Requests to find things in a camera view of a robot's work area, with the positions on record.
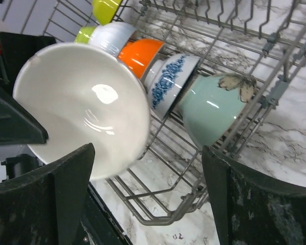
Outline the beige patterned bowl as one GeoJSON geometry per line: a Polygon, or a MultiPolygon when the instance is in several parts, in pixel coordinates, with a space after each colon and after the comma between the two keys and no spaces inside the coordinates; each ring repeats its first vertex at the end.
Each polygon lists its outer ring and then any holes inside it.
{"type": "Polygon", "coordinates": [[[57,43],[35,53],[15,80],[13,98],[47,131],[29,148],[48,164],[91,143],[91,180],[113,177],[143,154],[150,128],[146,92],[117,58],[88,45],[57,43]]]}

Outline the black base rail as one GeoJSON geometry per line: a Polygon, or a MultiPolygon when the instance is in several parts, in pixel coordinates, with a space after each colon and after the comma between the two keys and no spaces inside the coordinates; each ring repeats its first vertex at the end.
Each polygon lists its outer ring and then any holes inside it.
{"type": "Polygon", "coordinates": [[[81,224],[91,244],[132,244],[91,183],[84,201],[81,224]]]}

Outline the grey bowl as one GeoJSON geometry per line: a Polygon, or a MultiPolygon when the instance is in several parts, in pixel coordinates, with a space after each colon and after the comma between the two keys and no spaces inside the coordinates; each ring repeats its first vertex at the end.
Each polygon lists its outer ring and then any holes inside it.
{"type": "Polygon", "coordinates": [[[112,22],[98,26],[91,34],[88,44],[118,57],[130,39],[136,39],[137,28],[126,22],[112,22]]]}

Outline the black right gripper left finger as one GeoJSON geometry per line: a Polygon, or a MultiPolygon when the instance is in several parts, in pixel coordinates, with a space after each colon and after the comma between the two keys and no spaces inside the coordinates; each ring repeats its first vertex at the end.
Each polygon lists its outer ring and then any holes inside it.
{"type": "Polygon", "coordinates": [[[0,244],[72,244],[82,215],[95,150],[68,155],[0,183],[0,244]]]}

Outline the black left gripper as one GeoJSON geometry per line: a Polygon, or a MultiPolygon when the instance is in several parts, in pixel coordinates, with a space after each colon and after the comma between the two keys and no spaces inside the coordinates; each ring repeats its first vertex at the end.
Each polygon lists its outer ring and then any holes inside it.
{"type": "Polygon", "coordinates": [[[3,89],[13,89],[28,59],[55,43],[51,36],[0,32],[0,146],[47,142],[46,129],[3,89]]]}

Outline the white round bowl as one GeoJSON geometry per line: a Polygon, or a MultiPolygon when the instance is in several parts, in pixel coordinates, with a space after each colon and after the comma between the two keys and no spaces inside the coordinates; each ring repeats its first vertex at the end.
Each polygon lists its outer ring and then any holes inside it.
{"type": "Polygon", "coordinates": [[[128,66],[138,79],[142,79],[150,64],[165,42],[156,39],[141,39],[128,42],[118,58],[128,66]]]}

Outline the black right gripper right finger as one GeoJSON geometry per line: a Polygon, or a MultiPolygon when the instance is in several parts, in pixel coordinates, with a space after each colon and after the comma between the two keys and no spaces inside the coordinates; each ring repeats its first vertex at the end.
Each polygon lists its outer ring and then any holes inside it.
{"type": "Polygon", "coordinates": [[[202,165],[220,244],[306,244],[306,187],[209,146],[202,165]]]}

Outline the yellow-green bowl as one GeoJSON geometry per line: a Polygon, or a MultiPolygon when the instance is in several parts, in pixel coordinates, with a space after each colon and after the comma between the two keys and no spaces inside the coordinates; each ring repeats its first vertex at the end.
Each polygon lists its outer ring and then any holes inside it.
{"type": "Polygon", "coordinates": [[[112,21],[122,0],[93,0],[92,13],[100,25],[106,25],[112,21]]]}

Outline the blue floral bowl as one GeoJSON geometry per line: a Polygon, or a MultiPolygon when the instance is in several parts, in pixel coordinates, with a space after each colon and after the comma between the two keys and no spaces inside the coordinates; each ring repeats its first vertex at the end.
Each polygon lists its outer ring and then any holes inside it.
{"type": "Polygon", "coordinates": [[[157,60],[151,67],[144,85],[150,107],[159,119],[166,117],[199,60],[198,56],[179,53],[157,60]]]}

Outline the celadon green bowl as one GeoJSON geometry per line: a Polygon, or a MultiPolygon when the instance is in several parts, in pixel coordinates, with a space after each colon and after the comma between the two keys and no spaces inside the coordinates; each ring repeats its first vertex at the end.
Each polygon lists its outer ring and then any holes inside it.
{"type": "Polygon", "coordinates": [[[189,137],[201,150],[219,140],[240,116],[257,90],[253,76],[198,75],[178,103],[189,137]]]}

